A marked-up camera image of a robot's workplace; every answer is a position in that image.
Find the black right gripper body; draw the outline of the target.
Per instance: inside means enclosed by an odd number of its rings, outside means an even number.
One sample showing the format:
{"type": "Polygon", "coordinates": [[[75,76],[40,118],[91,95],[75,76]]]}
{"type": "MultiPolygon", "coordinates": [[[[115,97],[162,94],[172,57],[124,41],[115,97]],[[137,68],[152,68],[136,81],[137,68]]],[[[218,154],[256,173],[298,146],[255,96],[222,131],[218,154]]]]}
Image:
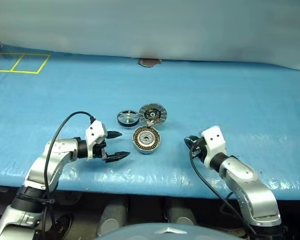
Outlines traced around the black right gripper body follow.
{"type": "Polygon", "coordinates": [[[193,158],[199,158],[203,163],[207,156],[206,140],[203,137],[197,137],[197,142],[195,143],[195,145],[197,145],[197,156],[193,156],[193,158]]]}

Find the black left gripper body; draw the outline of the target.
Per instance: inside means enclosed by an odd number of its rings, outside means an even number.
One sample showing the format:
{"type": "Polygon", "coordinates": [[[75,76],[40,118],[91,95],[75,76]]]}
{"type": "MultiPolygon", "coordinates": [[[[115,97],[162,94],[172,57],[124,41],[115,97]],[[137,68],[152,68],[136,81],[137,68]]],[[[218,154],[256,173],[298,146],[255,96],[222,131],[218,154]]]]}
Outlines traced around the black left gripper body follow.
{"type": "Polygon", "coordinates": [[[103,138],[101,143],[96,143],[92,148],[92,158],[100,158],[102,160],[108,159],[108,154],[106,153],[106,139],[108,137],[108,133],[106,132],[105,137],[103,138]]]}

